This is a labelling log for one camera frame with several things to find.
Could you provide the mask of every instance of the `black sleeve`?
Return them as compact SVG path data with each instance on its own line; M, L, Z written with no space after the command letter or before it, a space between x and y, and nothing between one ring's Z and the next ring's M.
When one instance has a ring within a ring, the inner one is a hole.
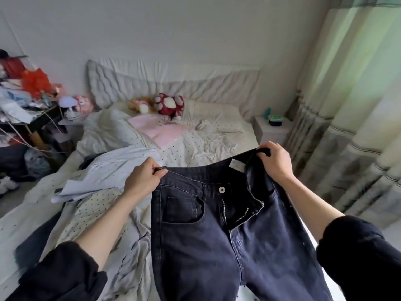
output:
M107 282L104 271L75 242L58 245L19 280L6 301L95 301Z
M371 223L353 216L335 219L316 252L347 301L401 300L401 253Z

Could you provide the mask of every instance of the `jeans pocket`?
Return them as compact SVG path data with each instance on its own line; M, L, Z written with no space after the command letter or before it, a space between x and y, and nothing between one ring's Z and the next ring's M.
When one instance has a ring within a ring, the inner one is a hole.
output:
M198 197L167 197L162 222L191 224L198 222L204 212L204 203Z

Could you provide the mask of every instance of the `bed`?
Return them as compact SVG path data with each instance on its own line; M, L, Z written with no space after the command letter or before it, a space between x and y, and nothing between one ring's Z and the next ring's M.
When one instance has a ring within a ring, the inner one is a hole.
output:
M182 122L193 126L194 130L184 133L168 148L159 150L164 166L208 165L258 146L249 123L259 87L260 70L256 67L147 63L110 58L89 60L87 67L91 92L102 110L87 117L84 136L63 167L44 177L27 193L22 205L0 219L1 266L4 267L0 273L0 299L5 299L16 288L24 269L18 265L15 249L35 230L57 217L43 247L43 257L58 243L77 237L102 215L112 203L110 199L118 196L117 191L104 190L79 203L50 202L54 190L77 175L85 157L122 148L156 148L150 139L127 122L134 116L127 108L127 101L133 97L164 92L186 98ZM96 206L99 202L103 210L83 211L85 205ZM119 247L109 256L106 270L110 281L101 300L158 300L149 237L148 197L131 214L119 238ZM328 277L327 283L334 300L344 300L338 286ZM256 299L246 287L240 287L238 300Z

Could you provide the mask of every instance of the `forearm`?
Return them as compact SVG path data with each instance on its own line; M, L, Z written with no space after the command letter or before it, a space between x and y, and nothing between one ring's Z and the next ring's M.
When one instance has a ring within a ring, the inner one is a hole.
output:
M121 195L92 226L88 227L75 242L90 255L102 270L129 213L135 207Z
M293 206L316 241L323 237L328 224L344 215L310 191L296 177L285 178L280 185L289 195Z

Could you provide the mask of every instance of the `floor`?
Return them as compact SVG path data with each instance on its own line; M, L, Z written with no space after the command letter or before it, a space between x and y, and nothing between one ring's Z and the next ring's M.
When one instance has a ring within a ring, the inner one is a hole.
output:
M21 182L18 189L7 192L0 199L0 218L19 206L23 202L25 194L36 184L37 182Z

